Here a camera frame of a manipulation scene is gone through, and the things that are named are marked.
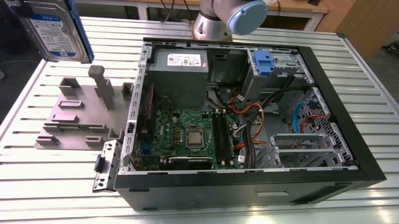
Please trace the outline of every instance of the cpu socket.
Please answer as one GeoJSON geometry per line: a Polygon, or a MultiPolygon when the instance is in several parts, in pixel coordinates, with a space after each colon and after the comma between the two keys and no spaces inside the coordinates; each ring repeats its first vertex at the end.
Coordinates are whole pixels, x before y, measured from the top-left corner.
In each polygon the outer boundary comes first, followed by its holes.
{"type": "Polygon", "coordinates": [[[201,126],[185,128],[185,148],[193,152],[204,148],[204,128],[201,126]]]}

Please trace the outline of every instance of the motherboard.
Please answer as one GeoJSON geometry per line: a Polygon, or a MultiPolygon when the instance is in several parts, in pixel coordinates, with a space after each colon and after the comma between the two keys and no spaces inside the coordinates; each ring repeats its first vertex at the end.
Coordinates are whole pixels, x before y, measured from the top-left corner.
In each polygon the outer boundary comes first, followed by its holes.
{"type": "Polygon", "coordinates": [[[157,111],[154,138],[141,141],[138,150],[142,170],[162,170],[162,164],[236,168],[233,152],[234,114],[193,110],[157,111]]]}

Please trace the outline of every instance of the wooden cabinet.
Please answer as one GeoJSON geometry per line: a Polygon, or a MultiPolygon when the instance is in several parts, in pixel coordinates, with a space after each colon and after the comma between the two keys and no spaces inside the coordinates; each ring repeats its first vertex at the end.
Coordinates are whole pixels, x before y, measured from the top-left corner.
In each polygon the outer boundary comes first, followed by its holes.
{"type": "Polygon", "coordinates": [[[322,0],[329,8],[316,31],[344,33],[364,60],[399,28],[399,0],[322,0]]]}

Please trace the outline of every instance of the cable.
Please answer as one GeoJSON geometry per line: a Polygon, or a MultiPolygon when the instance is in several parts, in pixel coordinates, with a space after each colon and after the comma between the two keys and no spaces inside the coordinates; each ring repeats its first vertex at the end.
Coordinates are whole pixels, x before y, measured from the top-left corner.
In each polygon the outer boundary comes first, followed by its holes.
{"type": "Polygon", "coordinates": [[[188,10],[189,19],[190,19],[190,21],[193,21],[192,14],[190,14],[190,10],[189,10],[189,8],[188,8],[186,1],[185,1],[185,0],[182,0],[182,1],[184,1],[184,4],[185,4],[185,8],[186,8],[186,10],[188,10]]]}
{"type": "Polygon", "coordinates": [[[161,23],[165,23],[168,21],[168,19],[170,17],[170,14],[172,14],[172,11],[173,11],[173,7],[174,7],[174,0],[172,1],[172,6],[170,6],[170,10],[168,10],[166,18],[164,19],[164,21],[161,21],[161,23]]]}
{"type": "MultiPolygon", "coordinates": [[[[304,91],[308,90],[310,87],[309,86],[297,86],[297,87],[288,87],[284,89],[280,89],[278,91],[273,92],[266,98],[265,100],[261,102],[261,108],[265,108],[266,105],[274,100],[274,98],[277,98],[281,94],[284,94],[286,91],[304,91]]],[[[244,167],[249,167],[249,168],[254,168],[254,157],[256,157],[256,153],[254,153],[254,147],[253,147],[253,143],[250,141],[250,124],[254,121],[254,117],[257,115],[258,111],[254,111],[254,113],[252,114],[248,122],[246,122],[246,126],[245,129],[242,131],[242,140],[244,140],[244,147],[245,147],[245,155],[250,155],[250,158],[253,158],[253,160],[250,160],[245,156],[245,161],[244,161],[244,167]]]]}
{"type": "Polygon", "coordinates": [[[236,111],[234,108],[233,108],[234,113],[237,113],[237,114],[242,114],[242,113],[245,113],[245,112],[246,112],[252,107],[254,107],[254,106],[258,107],[258,111],[260,111],[260,115],[261,115],[261,123],[258,124],[258,128],[257,128],[257,130],[256,130],[256,133],[250,136],[250,138],[256,138],[257,135],[260,134],[260,131],[261,131],[261,126],[262,126],[262,122],[264,122],[264,112],[262,112],[262,108],[261,108],[260,104],[250,104],[250,105],[248,105],[246,108],[245,108],[244,110],[241,110],[241,111],[236,111]]]}
{"type": "Polygon", "coordinates": [[[204,97],[204,101],[205,101],[205,103],[209,104],[209,106],[210,106],[213,109],[222,110],[222,108],[221,108],[217,104],[214,104],[214,102],[213,102],[208,97],[204,97]]]}
{"type": "Polygon", "coordinates": [[[305,127],[305,123],[306,123],[306,120],[309,119],[309,118],[325,118],[326,117],[326,115],[309,115],[305,119],[304,119],[304,121],[301,122],[301,125],[300,125],[300,128],[298,128],[298,132],[297,133],[302,133],[304,132],[304,127],[305,127]]]}
{"type": "Polygon", "coordinates": [[[214,87],[214,95],[216,95],[216,98],[217,98],[218,102],[220,102],[224,106],[226,106],[226,103],[224,103],[224,101],[222,101],[222,99],[221,99],[221,96],[220,96],[220,94],[218,94],[218,91],[220,91],[220,87],[216,85],[216,87],[214,87]]]}
{"type": "Polygon", "coordinates": [[[164,9],[166,10],[166,12],[169,12],[169,9],[166,8],[165,4],[162,3],[162,0],[161,0],[161,5],[162,5],[164,9]]]}
{"type": "MultiPolygon", "coordinates": [[[[265,144],[265,141],[253,140],[252,142],[253,142],[254,144],[265,144]]],[[[237,148],[237,149],[241,149],[241,147],[244,147],[244,142],[242,142],[242,141],[240,141],[240,143],[237,143],[236,148],[237,148]]]]}
{"type": "Polygon", "coordinates": [[[234,88],[232,88],[232,90],[230,90],[230,92],[229,92],[229,95],[230,95],[230,96],[234,96],[234,98],[237,97],[238,89],[240,89],[240,88],[236,86],[234,88]]]}
{"type": "Polygon", "coordinates": [[[217,107],[217,109],[228,109],[225,106],[217,105],[209,97],[205,97],[204,100],[208,104],[213,104],[213,106],[217,107]]]}
{"type": "Polygon", "coordinates": [[[177,13],[173,15],[173,19],[177,19],[177,21],[180,21],[180,20],[178,20],[180,12],[181,12],[181,9],[178,9],[177,13]]]}
{"type": "Polygon", "coordinates": [[[301,107],[301,105],[306,105],[309,104],[308,101],[301,101],[297,105],[296,108],[293,110],[293,115],[292,115],[292,125],[293,125],[293,131],[297,133],[298,132],[298,127],[297,127],[297,113],[298,113],[298,109],[301,107]]]}
{"type": "Polygon", "coordinates": [[[152,99],[153,99],[153,84],[150,85],[150,100],[149,100],[149,105],[148,105],[148,110],[146,110],[146,116],[145,116],[145,122],[144,122],[142,129],[146,127],[149,112],[150,112],[150,108],[152,108],[152,99]]]}
{"type": "Polygon", "coordinates": [[[278,8],[277,8],[277,11],[276,11],[276,16],[280,16],[280,13],[281,13],[281,4],[280,4],[280,0],[276,0],[277,4],[278,4],[278,8]]]}
{"type": "Polygon", "coordinates": [[[162,96],[162,95],[160,95],[160,96],[164,97],[164,98],[166,99],[168,103],[169,103],[168,106],[161,106],[161,108],[162,108],[162,109],[164,109],[164,108],[170,108],[170,109],[173,109],[172,102],[170,102],[168,96],[162,96]]]}
{"type": "Polygon", "coordinates": [[[236,137],[237,136],[237,133],[241,129],[244,129],[244,127],[246,126],[246,124],[242,124],[233,132],[232,132],[232,135],[236,137]]]}

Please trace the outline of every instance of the aluminum table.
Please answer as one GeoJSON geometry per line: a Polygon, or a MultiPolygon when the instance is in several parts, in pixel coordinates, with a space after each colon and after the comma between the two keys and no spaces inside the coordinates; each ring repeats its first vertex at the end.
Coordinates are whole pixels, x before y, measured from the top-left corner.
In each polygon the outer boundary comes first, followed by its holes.
{"type": "MultiPolygon", "coordinates": [[[[111,85],[133,81],[142,37],[190,38],[190,26],[82,17],[111,85]]],[[[0,126],[0,220],[113,223],[397,223],[399,107],[349,42],[330,33],[258,29],[236,42],[302,45],[313,53],[368,144],[386,181],[312,205],[135,212],[117,193],[91,193],[97,151],[38,150],[62,77],[94,85],[89,64],[41,61],[0,126]]]]}

